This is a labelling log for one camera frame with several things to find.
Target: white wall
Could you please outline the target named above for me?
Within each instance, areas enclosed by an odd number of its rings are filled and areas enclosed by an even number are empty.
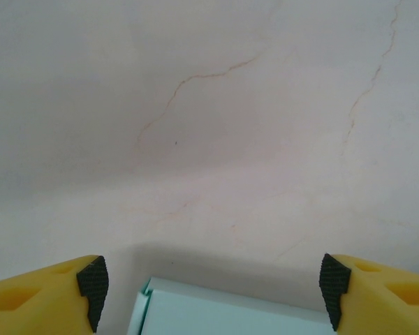
[[[153,272],[322,309],[324,252],[419,272],[419,0],[0,1],[0,279],[103,254],[118,334]]]

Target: black rubber tip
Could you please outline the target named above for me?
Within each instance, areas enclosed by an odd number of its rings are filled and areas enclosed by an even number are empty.
[[[321,263],[320,289],[329,313],[330,323],[337,331],[341,320],[341,295],[348,292],[351,269],[326,253]]]
[[[91,329],[96,333],[99,319],[104,308],[105,296],[109,288],[109,276],[103,256],[97,257],[83,270],[76,274],[79,291],[89,300],[89,318]]]

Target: light blue box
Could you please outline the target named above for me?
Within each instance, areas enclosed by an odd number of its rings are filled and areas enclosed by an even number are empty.
[[[327,314],[151,278],[128,335],[332,335]]]

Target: yellow plastic part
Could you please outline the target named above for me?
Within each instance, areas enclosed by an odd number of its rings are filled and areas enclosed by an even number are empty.
[[[0,281],[0,335],[93,334],[76,274],[90,255]]]
[[[341,296],[341,335],[419,335],[419,274],[345,255],[352,270]]]

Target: black rubber pad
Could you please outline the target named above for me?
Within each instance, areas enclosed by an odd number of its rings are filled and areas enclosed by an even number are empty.
[[[96,333],[99,319],[101,319],[101,312],[104,308],[105,296],[109,288],[109,276],[104,257],[97,257],[81,272],[78,272],[76,278],[78,279],[81,295],[89,300],[87,317],[93,333]]]
[[[341,320],[341,295],[348,292],[351,269],[326,253],[321,263],[320,289],[329,313],[330,323],[337,331]]]

